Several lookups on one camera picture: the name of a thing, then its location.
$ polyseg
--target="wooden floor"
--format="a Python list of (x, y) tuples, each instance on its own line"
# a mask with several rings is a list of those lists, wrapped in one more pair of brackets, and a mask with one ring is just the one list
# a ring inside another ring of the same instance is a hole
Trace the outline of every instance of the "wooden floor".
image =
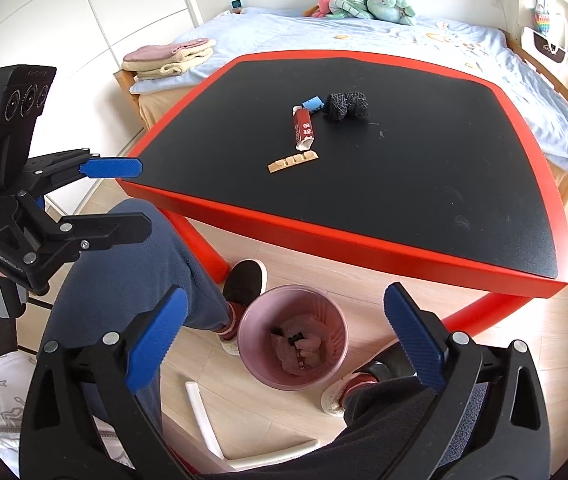
[[(104, 181), (83, 213), (108, 211), (126, 198), (114, 181)], [(296, 253), (194, 222), (229, 262), (259, 258), (269, 271), (268, 287), (285, 283), (313, 285), (327, 292), (344, 310), (350, 347), (343, 370), (350, 371), (384, 346), (392, 332), (381, 309), (386, 286), (399, 280), (422, 309), (440, 317), (475, 300), (482, 292), (392, 276)], [(68, 269), (53, 280), (52, 300)], [(38, 345), (46, 312), (29, 307), (20, 319), (20, 343)], [(568, 457), (568, 286), (550, 300), (533, 300), (476, 339), (506, 346), (523, 339), (532, 351), (544, 387), (551, 425), (552, 467)], [(239, 358), (226, 354), (213, 334), (183, 329), (162, 364), (164, 411), (201, 440), (184, 381), (200, 384), (206, 410), (227, 458), (241, 458), (283, 449), (318, 438), (330, 442), (344, 427), (318, 407), (321, 388), (279, 392), (260, 384)]]

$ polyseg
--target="sneaker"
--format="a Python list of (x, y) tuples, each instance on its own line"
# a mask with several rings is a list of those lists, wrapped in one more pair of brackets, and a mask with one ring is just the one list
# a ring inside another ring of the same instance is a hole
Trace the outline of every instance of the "sneaker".
[[(413, 367), (404, 353), (402, 345), (397, 341), (382, 350), (353, 373), (331, 384), (322, 394), (320, 401), (322, 410), (327, 415), (344, 416), (344, 407), (342, 405), (344, 394), (347, 392), (347, 389), (350, 389), (347, 388), (349, 384), (357, 382), (356, 379), (361, 376), (368, 376), (369, 378), (372, 376), (375, 382), (381, 383), (390, 379), (410, 377), (414, 374)], [(361, 383), (369, 384), (372, 383), (372, 380)]]
[(242, 260), (235, 264), (224, 282), (222, 296), (232, 311), (231, 323), (218, 333), (222, 348), (231, 355), (240, 355), (237, 349), (237, 329), (248, 306), (266, 292), (266, 267), (260, 260)]

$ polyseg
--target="light blue bedsheet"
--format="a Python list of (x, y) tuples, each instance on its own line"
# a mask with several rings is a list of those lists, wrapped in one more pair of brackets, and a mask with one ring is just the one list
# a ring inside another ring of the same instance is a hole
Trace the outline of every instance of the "light blue bedsheet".
[(568, 171), (568, 103), (506, 47), (494, 28), (419, 19), (415, 27), (377, 20), (296, 17), (299, 11), (247, 9), (220, 16), (176, 38), (217, 41), (213, 56), (185, 75), (136, 82), (133, 94), (193, 86), (237, 56), (273, 50), (335, 49), (410, 57), (471, 73), (499, 85), (547, 159)]

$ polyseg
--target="red table leg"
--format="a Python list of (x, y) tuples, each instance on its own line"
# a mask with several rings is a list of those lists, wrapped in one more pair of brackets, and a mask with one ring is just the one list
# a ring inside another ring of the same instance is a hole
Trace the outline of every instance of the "red table leg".
[(473, 337), (510, 316), (533, 298), (489, 292), (443, 320), (450, 332), (461, 330)]
[(179, 213), (166, 211), (165, 209), (160, 209), (160, 211), (166, 216), (168, 221), (173, 224), (173, 227), (175, 227), (175, 230), (180, 234), (184, 243), (193, 251), (193, 254), (195, 254), (195, 257), (200, 264), (202, 264), (206, 272), (209, 273), (213, 281), (216, 283), (223, 282), (230, 270), (225, 259), (211, 247), (186, 217)]

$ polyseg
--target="camera lens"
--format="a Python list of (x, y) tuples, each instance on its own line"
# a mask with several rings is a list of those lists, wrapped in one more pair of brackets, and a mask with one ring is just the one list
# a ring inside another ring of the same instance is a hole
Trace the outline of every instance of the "camera lens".
[(46, 101), (46, 96), (48, 95), (48, 85), (44, 85), (42, 90), (40, 90), (40, 95), (38, 95), (38, 100), (35, 101), (37, 108), (42, 108), (44, 101)]
[(30, 109), (33, 108), (37, 92), (37, 85), (31, 85), (26, 91), (26, 94), (24, 94), (24, 101), (22, 101), (22, 117), (26, 117), (26, 115), (30, 112)]
[(6, 103), (6, 110), (4, 110), (4, 117), (7, 121), (13, 119), (17, 108), (20, 106), (20, 91), (16, 90), (11, 94)]

